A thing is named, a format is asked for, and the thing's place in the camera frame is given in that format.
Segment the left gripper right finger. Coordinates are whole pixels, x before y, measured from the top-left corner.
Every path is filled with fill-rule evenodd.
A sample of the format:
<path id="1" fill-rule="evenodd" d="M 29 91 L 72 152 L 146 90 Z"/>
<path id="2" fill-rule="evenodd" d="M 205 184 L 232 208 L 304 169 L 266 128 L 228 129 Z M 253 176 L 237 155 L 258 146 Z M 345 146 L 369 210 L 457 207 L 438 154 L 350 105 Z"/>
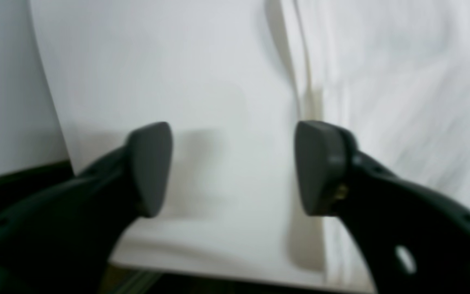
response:
<path id="1" fill-rule="evenodd" d="M 337 125 L 298 122 L 294 150 L 304 211 L 343 222 L 379 294 L 470 294 L 470 209 L 399 178 Z"/>

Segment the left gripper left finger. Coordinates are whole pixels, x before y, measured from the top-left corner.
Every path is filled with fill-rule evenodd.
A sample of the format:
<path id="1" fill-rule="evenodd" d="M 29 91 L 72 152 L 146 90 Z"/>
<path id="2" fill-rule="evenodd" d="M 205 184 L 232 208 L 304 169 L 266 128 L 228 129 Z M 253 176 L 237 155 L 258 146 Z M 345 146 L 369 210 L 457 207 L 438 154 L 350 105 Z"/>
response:
<path id="1" fill-rule="evenodd" d="M 94 294 L 123 231 L 165 199 L 172 130 L 157 122 L 74 178 L 0 212 L 0 294 Z"/>

